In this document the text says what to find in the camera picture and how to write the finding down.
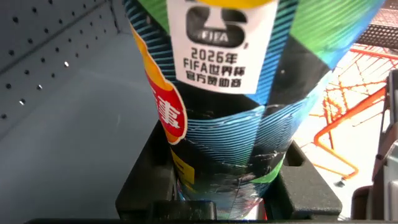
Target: white label patch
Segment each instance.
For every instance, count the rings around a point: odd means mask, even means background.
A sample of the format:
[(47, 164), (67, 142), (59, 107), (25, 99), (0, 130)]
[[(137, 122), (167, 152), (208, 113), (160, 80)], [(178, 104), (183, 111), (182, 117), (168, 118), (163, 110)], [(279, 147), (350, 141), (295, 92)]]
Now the white label patch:
[(220, 93), (255, 93), (277, 5), (236, 10), (167, 0), (177, 79)]

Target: hole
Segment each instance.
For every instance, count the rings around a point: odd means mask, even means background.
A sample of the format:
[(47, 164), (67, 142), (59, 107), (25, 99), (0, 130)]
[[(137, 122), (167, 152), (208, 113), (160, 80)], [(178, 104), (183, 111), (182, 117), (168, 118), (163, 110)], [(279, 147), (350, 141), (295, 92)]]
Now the hole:
[(26, 104), (26, 100), (23, 99), (23, 98), (21, 98), (21, 99), (19, 100), (19, 103), (20, 103), (22, 106), (24, 106), (24, 105)]

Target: fifa logo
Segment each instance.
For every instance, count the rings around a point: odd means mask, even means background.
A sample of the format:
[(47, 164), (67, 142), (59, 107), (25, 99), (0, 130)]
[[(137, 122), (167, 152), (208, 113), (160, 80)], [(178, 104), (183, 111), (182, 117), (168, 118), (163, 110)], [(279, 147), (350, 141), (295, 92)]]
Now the fifa logo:
[(197, 44), (235, 48), (244, 42), (246, 15), (235, 9), (194, 6), (187, 11), (187, 36)]

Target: metal shelf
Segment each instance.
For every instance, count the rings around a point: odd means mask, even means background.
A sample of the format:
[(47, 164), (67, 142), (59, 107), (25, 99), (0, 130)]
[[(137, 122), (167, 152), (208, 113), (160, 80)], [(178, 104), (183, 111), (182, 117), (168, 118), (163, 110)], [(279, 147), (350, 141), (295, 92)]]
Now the metal shelf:
[[(157, 121), (121, 1), (24, 4), (20, 33), (1, 42), (0, 222), (116, 218), (114, 200)], [(33, 6), (55, 21), (51, 34), (39, 29), (45, 21)], [(15, 25), (17, 10), (2, 15), (2, 30)], [(20, 43), (29, 35), (37, 45)]]

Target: yellow label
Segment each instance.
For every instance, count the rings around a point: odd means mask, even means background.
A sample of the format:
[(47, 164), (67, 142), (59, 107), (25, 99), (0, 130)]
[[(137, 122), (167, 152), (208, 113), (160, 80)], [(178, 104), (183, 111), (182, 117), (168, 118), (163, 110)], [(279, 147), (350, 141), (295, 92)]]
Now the yellow label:
[(173, 160), (175, 166), (178, 169), (178, 173), (180, 174), (180, 178), (182, 182), (186, 181), (190, 184), (195, 183), (195, 169), (188, 165), (186, 162), (182, 161), (174, 152), (172, 151)]
[(261, 6), (272, 0), (199, 0), (211, 6), (228, 7), (235, 9), (250, 9)]

